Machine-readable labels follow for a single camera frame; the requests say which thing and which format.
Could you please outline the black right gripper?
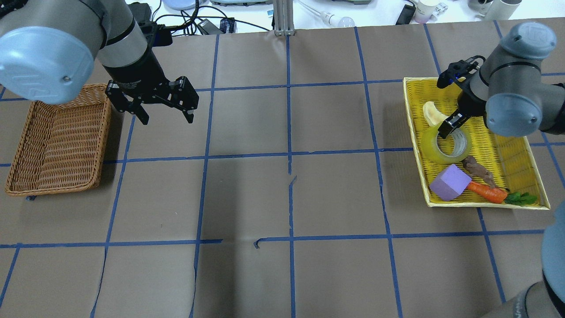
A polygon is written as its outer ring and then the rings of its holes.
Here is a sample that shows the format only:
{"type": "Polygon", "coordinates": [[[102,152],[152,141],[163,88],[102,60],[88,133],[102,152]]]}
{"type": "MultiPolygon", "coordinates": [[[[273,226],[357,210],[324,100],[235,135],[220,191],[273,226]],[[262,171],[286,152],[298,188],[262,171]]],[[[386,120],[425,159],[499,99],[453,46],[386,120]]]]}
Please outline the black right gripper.
{"type": "Polygon", "coordinates": [[[457,99],[456,112],[457,114],[452,114],[441,122],[438,133],[442,139],[454,133],[471,117],[484,117],[486,101],[478,98],[474,93],[462,91],[457,99]]]}

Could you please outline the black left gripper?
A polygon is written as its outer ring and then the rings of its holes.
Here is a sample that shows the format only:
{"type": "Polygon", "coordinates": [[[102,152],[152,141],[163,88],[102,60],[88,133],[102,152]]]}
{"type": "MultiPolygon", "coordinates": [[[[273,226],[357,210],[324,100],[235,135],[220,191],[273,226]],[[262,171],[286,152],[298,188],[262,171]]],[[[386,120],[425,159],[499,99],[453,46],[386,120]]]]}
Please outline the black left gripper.
{"type": "Polygon", "coordinates": [[[147,125],[149,115],[143,104],[161,103],[180,110],[186,121],[193,123],[198,93],[185,76],[169,80],[152,49],[145,49],[139,58],[125,66],[105,63],[104,68],[111,78],[105,94],[117,111],[135,115],[147,125]]]}

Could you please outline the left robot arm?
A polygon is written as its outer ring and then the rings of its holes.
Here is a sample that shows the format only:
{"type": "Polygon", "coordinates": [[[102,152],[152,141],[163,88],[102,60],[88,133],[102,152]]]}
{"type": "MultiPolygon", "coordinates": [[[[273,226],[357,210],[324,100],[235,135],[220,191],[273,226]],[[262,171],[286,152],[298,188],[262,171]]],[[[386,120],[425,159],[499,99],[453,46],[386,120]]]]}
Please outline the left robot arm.
{"type": "Polygon", "coordinates": [[[144,125],[145,104],[160,103],[194,120],[199,96],[185,76],[167,79],[154,46],[172,44],[173,27],[137,22],[123,0],[3,0],[1,84],[48,104],[79,95],[95,60],[110,76],[105,94],[117,111],[144,125]]]}

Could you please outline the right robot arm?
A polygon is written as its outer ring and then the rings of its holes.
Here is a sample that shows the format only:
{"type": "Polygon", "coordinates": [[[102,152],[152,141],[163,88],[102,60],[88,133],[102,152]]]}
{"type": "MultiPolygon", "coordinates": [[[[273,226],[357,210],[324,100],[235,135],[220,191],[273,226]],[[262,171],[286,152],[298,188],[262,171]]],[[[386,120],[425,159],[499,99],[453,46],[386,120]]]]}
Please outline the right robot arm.
{"type": "MultiPolygon", "coordinates": [[[[543,84],[541,62],[555,49],[554,31],[541,23],[517,24],[484,59],[451,63],[440,74],[438,88],[457,84],[457,109],[442,122],[442,138],[470,117],[483,117],[486,128],[500,136],[523,137],[537,130],[563,135],[564,84],[543,84]]],[[[562,318],[564,316],[564,204],[544,233],[542,280],[485,314],[486,318],[562,318]]]]}

